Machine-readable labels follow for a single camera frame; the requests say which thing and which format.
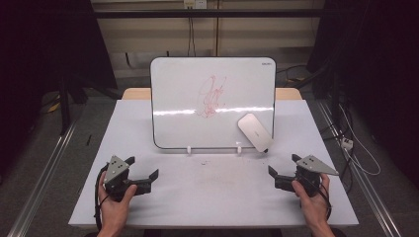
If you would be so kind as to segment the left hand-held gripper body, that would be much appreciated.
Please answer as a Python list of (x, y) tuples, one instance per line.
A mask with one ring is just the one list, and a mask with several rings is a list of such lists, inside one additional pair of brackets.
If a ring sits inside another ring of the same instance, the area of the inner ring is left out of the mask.
[(129, 167), (126, 160), (113, 155), (108, 164), (104, 185), (106, 193), (115, 201), (121, 201), (129, 187)]

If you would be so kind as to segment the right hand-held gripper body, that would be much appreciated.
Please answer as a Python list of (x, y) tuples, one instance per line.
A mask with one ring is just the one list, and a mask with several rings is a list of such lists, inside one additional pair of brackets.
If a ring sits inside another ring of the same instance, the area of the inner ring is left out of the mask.
[(320, 189), (320, 175), (338, 176), (339, 173), (313, 155), (296, 162), (295, 178), (302, 184), (306, 193), (313, 197)]

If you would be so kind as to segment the white whiteboard eraser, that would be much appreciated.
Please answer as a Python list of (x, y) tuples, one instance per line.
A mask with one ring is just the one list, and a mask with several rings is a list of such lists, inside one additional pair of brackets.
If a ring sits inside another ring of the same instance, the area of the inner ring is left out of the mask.
[(247, 114), (238, 121), (238, 127), (258, 152), (267, 153), (274, 143), (272, 134), (253, 114)]

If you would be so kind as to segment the white whiteboard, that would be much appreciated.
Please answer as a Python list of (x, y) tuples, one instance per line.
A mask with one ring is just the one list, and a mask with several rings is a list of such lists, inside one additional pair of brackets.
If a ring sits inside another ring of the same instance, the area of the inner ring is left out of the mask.
[(253, 148), (238, 121), (253, 114), (274, 138), (271, 57), (159, 57), (150, 64), (153, 139), (163, 149)]

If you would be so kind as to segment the person's right hand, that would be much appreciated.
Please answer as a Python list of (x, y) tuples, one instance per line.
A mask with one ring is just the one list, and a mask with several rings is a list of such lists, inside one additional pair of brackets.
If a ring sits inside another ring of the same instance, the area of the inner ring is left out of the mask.
[(314, 225), (327, 223), (328, 204), (322, 195), (317, 194), (315, 197), (309, 197), (298, 181), (293, 181), (293, 189), (295, 195), (299, 197), (301, 210), (310, 231)]

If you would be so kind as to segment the person's left hand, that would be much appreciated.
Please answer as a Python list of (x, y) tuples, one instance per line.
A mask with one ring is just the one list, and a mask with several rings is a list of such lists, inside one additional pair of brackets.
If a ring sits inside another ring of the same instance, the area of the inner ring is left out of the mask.
[(98, 187), (98, 199), (102, 211), (102, 228), (99, 232), (121, 234), (126, 225), (129, 203), (135, 194), (137, 186), (131, 185), (126, 190), (124, 198), (117, 202), (107, 197), (104, 188), (105, 176), (106, 173), (101, 175)]

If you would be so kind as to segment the white table mat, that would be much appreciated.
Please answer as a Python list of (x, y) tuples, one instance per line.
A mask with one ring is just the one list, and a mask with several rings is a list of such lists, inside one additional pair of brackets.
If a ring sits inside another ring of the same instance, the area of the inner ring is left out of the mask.
[(279, 190), (270, 168), (290, 176), (291, 157), (313, 155), (331, 162), (304, 100), (276, 103), (275, 144), (266, 154), (170, 154), (152, 141), (151, 105), (117, 102), (105, 136), (69, 219), (72, 226), (94, 226), (94, 190), (99, 170), (117, 155), (134, 157), (132, 179), (159, 177), (149, 194), (130, 203), (128, 225), (138, 228), (269, 228), (301, 226), (297, 197)]

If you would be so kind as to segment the black metal stand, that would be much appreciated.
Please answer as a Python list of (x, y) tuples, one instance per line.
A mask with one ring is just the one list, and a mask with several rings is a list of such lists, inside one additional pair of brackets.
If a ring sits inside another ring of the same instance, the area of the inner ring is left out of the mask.
[(68, 100), (68, 84), (65, 77), (59, 80), (59, 99), (61, 107), (61, 135), (64, 135), (71, 125), (69, 100)]

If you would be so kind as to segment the black curtain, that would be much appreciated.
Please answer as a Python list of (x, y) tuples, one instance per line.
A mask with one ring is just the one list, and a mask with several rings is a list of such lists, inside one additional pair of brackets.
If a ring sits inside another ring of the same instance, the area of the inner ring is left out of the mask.
[(0, 0), (0, 181), (15, 163), (42, 107), (66, 87), (117, 82), (91, 0)]
[(324, 0), (307, 62), (333, 69), (397, 168), (419, 189), (419, 0)]

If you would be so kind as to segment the black horizontal bar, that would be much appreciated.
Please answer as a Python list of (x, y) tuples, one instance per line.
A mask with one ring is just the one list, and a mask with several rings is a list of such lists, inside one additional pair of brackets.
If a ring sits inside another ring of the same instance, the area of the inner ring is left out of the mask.
[(99, 10), (99, 19), (128, 18), (311, 18), (331, 16), (333, 12), (310, 9), (286, 10)]

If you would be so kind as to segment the aluminium rail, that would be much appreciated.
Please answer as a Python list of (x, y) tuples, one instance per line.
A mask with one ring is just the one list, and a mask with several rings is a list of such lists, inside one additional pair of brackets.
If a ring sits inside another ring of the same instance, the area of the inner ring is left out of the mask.
[(35, 125), (29, 143), (12, 172), (12, 194), (8, 201), (17, 210), (17, 216), (7, 237), (25, 237), (75, 125), (76, 122), (72, 121), (62, 128), (60, 122), (47, 120)]
[(351, 155), (345, 148), (341, 147), (341, 141), (337, 141), (339, 148), (343, 151), (345, 160), (349, 163), (353, 177), (357, 180), (363, 191), (379, 225), (381, 226), (386, 237), (401, 237), (394, 219), (392, 218), (387, 207), (379, 197), (376, 189), (369, 179), (369, 175), (362, 171), (356, 163), (358, 159), (355, 155)]

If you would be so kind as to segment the white wall socket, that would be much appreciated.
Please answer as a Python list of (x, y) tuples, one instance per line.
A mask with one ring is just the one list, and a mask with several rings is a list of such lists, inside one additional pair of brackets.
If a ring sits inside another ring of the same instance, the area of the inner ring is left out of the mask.
[(183, 0), (185, 9), (203, 10), (208, 7), (207, 0)]

